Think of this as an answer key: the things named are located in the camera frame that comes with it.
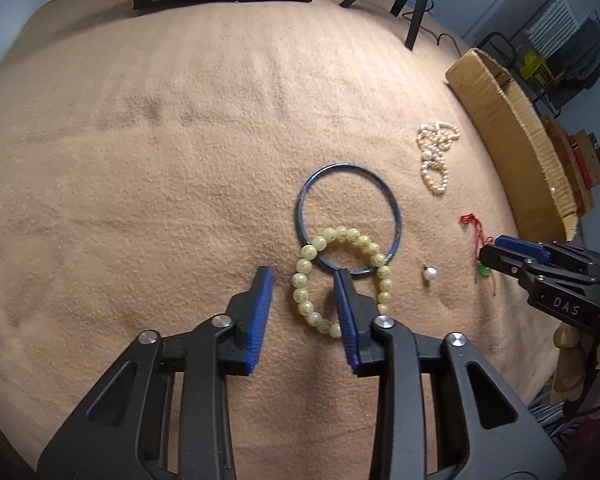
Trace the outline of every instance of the radiator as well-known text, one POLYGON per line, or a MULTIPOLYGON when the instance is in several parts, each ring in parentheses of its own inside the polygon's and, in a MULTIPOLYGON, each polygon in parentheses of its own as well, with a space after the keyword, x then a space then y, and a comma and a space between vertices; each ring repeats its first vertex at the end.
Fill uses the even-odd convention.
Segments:
POLYGON ((593 12, 586 0, 554 0, 526 29, 526 35, 543 59, 563 46, 593 12))

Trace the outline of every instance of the blue gripper pad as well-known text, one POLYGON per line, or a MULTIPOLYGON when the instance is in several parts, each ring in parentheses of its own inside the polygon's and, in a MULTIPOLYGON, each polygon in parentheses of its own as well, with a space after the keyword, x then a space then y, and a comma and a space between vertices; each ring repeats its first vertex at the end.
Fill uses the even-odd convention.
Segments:
POLYGON ((247 332, 247 355, 245 366, 248 373, 255 370, 260 360, 264 331, 269 317, 269 306, 273 295, 273 271, 269 267, 259 267, 250 292, 256 295, 253 316, 247 332))
POLYGON ((524 240, 507 235, 498 236, 493 244, 508 251, 524 254, 531 259, 537 260, 540 264, 549 263, 550 255, 541 245, 525 242, 524 240))
POLYGON ((360 347, 358 346, 358 329, 353 319, 347 291, 339 273, 333 277, 333 297, 338 313, 338 322, 342 332, 342 345, 351 371, 360 371, 360 347))

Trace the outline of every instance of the cloth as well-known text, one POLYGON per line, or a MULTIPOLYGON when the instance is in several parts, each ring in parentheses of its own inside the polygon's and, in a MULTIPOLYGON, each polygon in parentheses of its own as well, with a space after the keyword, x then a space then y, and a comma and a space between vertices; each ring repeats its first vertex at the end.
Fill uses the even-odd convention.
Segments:
POLYGON ((593 85, 595 85, 598 82, 598 79, 600 79, 600 63, 595 68, 595 70, 591 72, 591 74, 589 74, 589 77, 587 77, 586 81, 584 82, 585 88, 587 90, 591 90, 593 88, 593 85))
MULTIPOLYGON (((465 332, 525 400, 544 385, 557 322, 511 278, 495 277, 495 297, 489 278, 474 281, 459 216, 475 213, 487 235, 516 227, 445 84, 452 44, 421 31, 410 52, 390 0, 339 1, 142 14, 131 0, 56 0, 24 28, 0 66, 0 426, 29 463, 139 332, 190 330, 268 264, 260 365, 229 381, 237 473, 367 478, 376 381, 355 378, 341 343, 291 299, 296 193, 334 161, 380 174, 402 208, 390 313, 415 332, 465 332), (416 146, 435 120, 462 131, 441 198, 416 146), (439 273, 428 288, 422 264, 439 273)), ((305 218, 312 234, 356 226, 384 248, 394 230, 382 194, 355 175, 316 184, 305 218)), ((314 272, 309 290, 332 316, 331 277, 314 272)))
POLYGON ((600 27, 596 20, 589 18, 573 34, 567 42, 558 49, 557 56, 564 68, 575 66, 587 54, 600 47, 600 27))
POLYGON ((582 58, 570 68, 568 79, 576 78, 580 81, 587 79, 600 64, 600 45, 587 52, 582 58))

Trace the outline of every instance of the pearl necklace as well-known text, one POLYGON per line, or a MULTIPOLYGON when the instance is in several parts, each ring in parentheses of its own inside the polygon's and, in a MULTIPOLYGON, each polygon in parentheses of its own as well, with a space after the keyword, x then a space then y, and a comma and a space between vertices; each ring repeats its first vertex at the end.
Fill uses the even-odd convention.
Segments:
POLYGON ((380 245, 373 243, 368 236, 361 235, 356 228, 328 227, 322 231, 321 235, 311 240, 310 244, 305 245, 300 251, 302 258, 296 262, 297 272, 291 278, 291 283, 295 287, 294 301, 298 304, 298 312, 304 316, 309 326, 315 327, 321 334, 328 333, 331 337, 337 339, 342 335, 340 324, 323 318, 320 313, 314 310, 314 304, 309 301, 309 291, 306 289, 307 275, 314 268, 311 260, 318 255, 318 252, 325 250, 328 244, 336 241, 348 241, 362 248, 365 254, 369 256, 371 265, 378 268, 376 276, 380 280, 378 283, 380 291, 376 299, 378 300, 379 314, 386 314, 389 310, 385 303, 389 301, 389 290, 394 282, 389 278, 391 269, 388 265, 385 265, 386 258, 380 252, 380 245))
POLYGON ((460 138, 460 130, 455 124, 445 121, 436 121, 435 124, 421 124, 418 130, 416 141, 422 152, 422 179, 429 190, 436 195, 442 195, 446 191, 448 184, 448 167, 446 166, 445 155, 451 147, 453 140, 460 138), (451 130, 451 133, 445 134, 443 130, 451 130), (429 170, 437 171, 442 176, 439 186, 433 183, 429 176, 429 170))

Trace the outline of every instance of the red string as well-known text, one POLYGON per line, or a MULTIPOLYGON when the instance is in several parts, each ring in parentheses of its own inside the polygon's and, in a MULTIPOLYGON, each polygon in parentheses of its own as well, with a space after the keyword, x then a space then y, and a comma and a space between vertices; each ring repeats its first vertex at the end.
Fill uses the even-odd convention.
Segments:
POLYGON ((462 225, 474 225, 474 257, 476 261, 479 261, 480 248, 482 248, 484 244, 492 243, 493 237, 484 237, 484 229, 482 228, 482 222, 480 222, 480 219, 473 213, 469 213, 468 215, 462 215, 460 217, 460 223, 462 225))

